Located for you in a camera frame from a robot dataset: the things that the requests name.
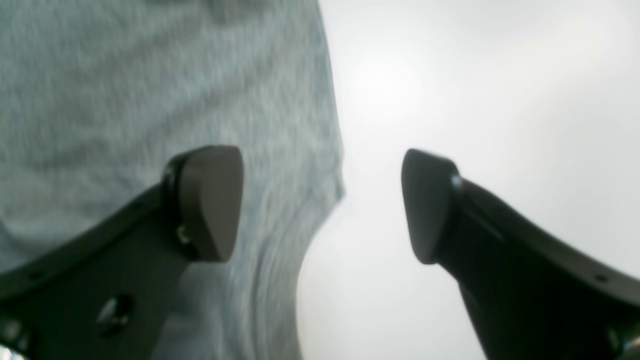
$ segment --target gray cloth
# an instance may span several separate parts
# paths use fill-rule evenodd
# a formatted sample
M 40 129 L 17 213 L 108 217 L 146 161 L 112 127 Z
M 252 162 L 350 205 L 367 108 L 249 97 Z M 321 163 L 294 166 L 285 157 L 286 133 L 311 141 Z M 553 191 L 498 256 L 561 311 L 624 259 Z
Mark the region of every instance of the gray cloth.
M 153 359 L 298 359 L 295 294 L 342 197 L 315 0 L 0 1 L 0 270 L 82 233 L 174 155 L 243 152 L 232 260 L 193 265 Z

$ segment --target white wall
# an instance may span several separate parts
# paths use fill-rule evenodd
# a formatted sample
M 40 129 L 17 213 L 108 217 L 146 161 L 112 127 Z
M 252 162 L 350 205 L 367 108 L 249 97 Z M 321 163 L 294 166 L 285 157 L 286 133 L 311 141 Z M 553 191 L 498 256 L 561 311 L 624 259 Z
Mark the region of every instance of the white wall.
M 484 358 L 454 280 L 413 256 L 410 147 L 640 278 L 640 2 L 321 6 L 348 196 L 301 271 L 307 360 Z

